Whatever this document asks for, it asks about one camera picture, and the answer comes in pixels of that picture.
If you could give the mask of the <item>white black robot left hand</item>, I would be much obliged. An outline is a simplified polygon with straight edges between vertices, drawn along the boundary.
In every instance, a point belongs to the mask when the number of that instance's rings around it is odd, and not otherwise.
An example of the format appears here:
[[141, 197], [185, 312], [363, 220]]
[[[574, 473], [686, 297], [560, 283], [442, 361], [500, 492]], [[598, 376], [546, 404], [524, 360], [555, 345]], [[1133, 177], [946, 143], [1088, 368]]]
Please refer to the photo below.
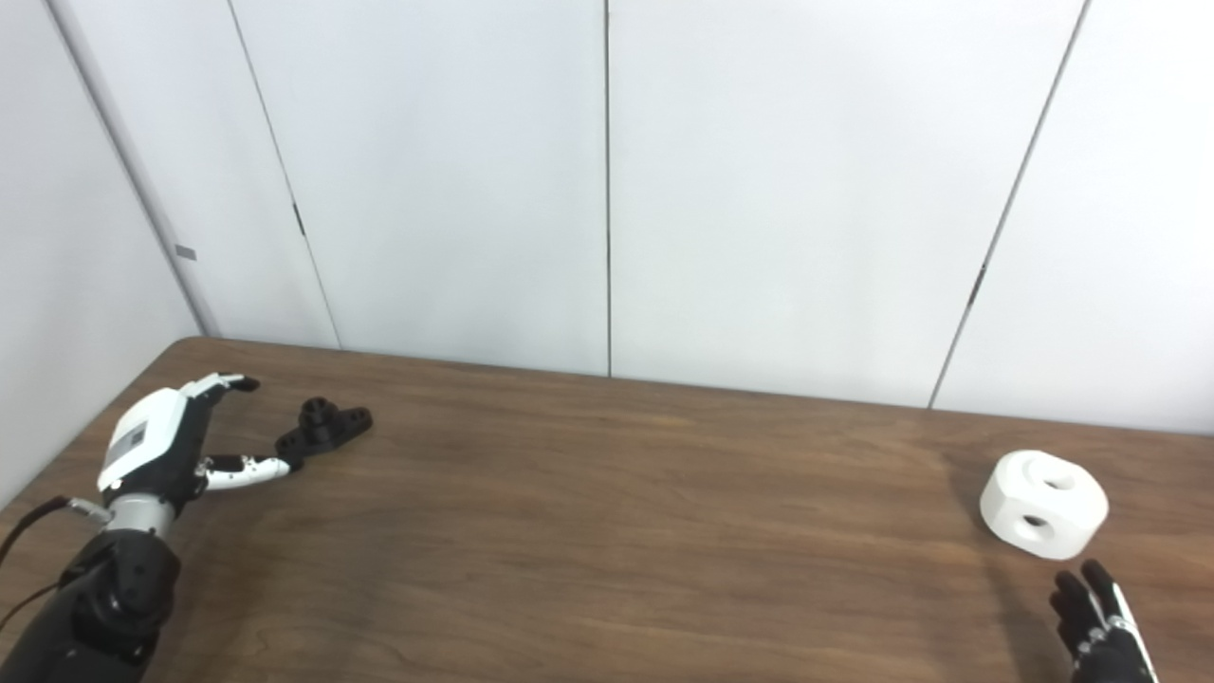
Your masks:
[[231, 392], [251, 393], [259, 386], [246, 375], [212, 372], [136, 402], [119, 419], [104, 453], [97, 477], [104, 505], [142, 494], [183, 510], [204, 493], [268, 483], [304, 469], [299, 457], [203, 453], [212, 408]]

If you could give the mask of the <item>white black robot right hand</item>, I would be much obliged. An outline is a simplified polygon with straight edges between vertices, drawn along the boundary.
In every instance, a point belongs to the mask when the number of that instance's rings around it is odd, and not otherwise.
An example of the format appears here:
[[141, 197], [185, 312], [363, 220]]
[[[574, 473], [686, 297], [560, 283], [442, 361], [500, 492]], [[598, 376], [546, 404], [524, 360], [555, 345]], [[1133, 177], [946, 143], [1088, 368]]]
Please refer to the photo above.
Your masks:
[[1104, 563], [1089, 558], [1077, 573], [1057, 573], [1049, 602], [1072, 661], [1071, 682], [1159, 679], [1127, 593]]

